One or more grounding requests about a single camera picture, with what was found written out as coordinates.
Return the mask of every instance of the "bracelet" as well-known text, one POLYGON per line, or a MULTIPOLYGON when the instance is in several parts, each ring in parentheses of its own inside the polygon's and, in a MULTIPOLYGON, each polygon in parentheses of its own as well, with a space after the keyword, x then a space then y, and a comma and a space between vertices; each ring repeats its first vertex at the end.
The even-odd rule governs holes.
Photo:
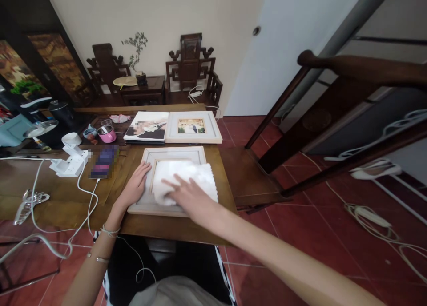
MULTIPOLYGON (((92 256, 92 254, 89 252, 86 257, 90 258, 92 256)), ((110 262, 109 259, 105 259, 105 258, 101 258, 101 257, 97 257, 97 262, 102 262, 104 264, 108 264, 110 262)))
POLYGON ((117 237, 117 235, 119 234, 119 231, 120 231, 120 228, 116 231, 112 231, 112 232, 108 231, 105 229, 105 224, 102 225, 102 227, 101 227, 101 232, 107 233, 108 237, 110 237, 110 238, 117 237))

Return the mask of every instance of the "smartphone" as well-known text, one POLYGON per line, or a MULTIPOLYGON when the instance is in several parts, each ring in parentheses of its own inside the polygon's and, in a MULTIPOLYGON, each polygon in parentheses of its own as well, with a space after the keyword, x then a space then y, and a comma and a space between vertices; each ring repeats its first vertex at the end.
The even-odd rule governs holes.
POLYGON ((119 155, 119 146, 111 145, 105 146, 101 150, 95 165, 93 165, 89 178, 90 179, 105 179, 110 175, 110 171, 114 166, 114 163, 117 161, 117 157, 119 155))

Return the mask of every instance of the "metal clip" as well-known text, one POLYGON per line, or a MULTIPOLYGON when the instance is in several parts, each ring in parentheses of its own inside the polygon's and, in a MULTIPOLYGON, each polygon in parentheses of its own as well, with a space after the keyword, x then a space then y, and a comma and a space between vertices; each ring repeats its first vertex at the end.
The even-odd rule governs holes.
POLYGON ((21 225, 27 217, 31 213, 31 201, 33 207, 37 204, 40 204, 44 201, 47 201, 50 198, 50 196, 46 193, 35 193, 32 196, 32 190, 27 189, 25 194, 22 196, 22 203, 18 208, 18 211, 16 212, 14 225, 21 225))

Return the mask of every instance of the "pink mug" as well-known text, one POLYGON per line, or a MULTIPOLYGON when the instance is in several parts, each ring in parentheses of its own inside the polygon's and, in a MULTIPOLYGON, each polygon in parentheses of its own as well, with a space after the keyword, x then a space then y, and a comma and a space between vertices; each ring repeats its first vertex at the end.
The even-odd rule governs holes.
POLYGON ((97 132, 99 137, 106 144, 109 144, 116 140, 116 132, 114 131, 114 128, 109 125, 98 128, 97 132))

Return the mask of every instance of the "side table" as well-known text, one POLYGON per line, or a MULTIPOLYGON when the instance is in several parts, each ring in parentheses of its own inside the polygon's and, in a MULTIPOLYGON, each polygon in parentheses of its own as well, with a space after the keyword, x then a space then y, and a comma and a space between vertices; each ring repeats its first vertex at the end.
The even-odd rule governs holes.
POLYGON ((145 86, 125 86, 118 90, 125 106, 137 106, 138 102, 147 102, 149 105, 163 105, 165 103, 165 76, 147 76, 145 86))

